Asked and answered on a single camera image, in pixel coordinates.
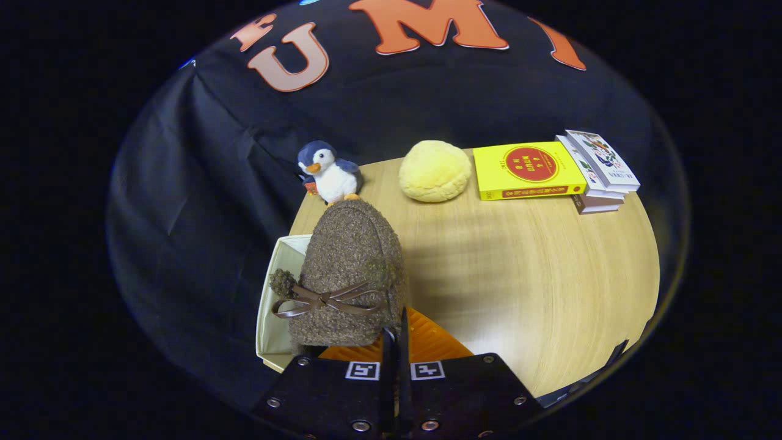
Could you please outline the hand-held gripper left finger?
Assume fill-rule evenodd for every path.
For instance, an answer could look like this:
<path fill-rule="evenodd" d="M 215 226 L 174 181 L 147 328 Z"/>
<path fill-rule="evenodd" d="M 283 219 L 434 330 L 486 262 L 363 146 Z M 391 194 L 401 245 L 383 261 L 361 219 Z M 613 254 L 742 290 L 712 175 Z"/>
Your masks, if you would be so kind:
<path fill-rule="evenodd" d="M 252 415 L 298 439 L 394 437 L 396 331 L 381 336 L 379 362 L 294 357 Z"/>

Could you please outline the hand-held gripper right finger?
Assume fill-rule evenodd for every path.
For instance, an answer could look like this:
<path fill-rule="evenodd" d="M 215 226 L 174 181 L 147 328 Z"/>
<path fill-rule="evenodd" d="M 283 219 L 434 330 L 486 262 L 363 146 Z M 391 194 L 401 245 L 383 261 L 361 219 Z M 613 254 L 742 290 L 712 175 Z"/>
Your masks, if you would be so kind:
<path fill-rule="evenodd" d="M 401 324 L 396 438 L 503 439 L 544 415 L 499 354 L 411 362 L 407 312 Z"/>

